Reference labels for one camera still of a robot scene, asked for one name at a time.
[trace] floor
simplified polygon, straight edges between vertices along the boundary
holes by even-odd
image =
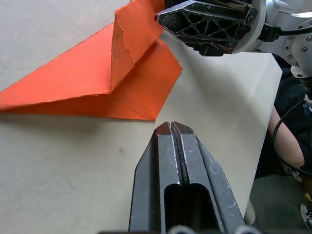
[[[250,199],[261,229],[306,229],[299,206],[307,202],[292,176],[273,175],[255,180]]]

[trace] orange cloth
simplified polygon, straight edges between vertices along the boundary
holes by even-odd
[[[115,23],[3,90],[0,112],[154,120],[182,70],[157,39],[162,5],[118,9]]]

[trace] person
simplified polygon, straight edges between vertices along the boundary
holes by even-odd
[[[273,147],[272,136],[281,117],[305,97],[302,86],[291,73],[291,66],[279,57],[275,57],[275,59],[281,67],[283,75],[278,87],[255,178],[273,174],[289,175],[289,168],[279,160]],[[276,135],[277,149],[284,160],[308,172],[312,172],[312,152],[308,145],[308,131],[311,124],[312,108],[303,103],[289,113]],[[302,179],[297,171],[291,170],[291,173],[298,182],[301,182]]]

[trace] beige table surface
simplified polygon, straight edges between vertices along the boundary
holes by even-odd
[[[0,90],[114,20],[127,0],[2,0]],[[0,233],[128,227],[135,167],[154,128],[193,128],[244,214],[281,71],[269,54],[203,58],[165,34],[183,67],[156,122],[0,115]]]

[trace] person's arm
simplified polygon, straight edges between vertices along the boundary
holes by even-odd
[[[273,107],[268,126],[268,130],[271,136],[273,136],[274,129],[280,119],[281,118],[276,111],[276,108]],[[284,123],[281,124],[277,131],[276,144],[277,149],[284,160],[296,167],[301,167],[304,165],[304,157],[299,143]]]

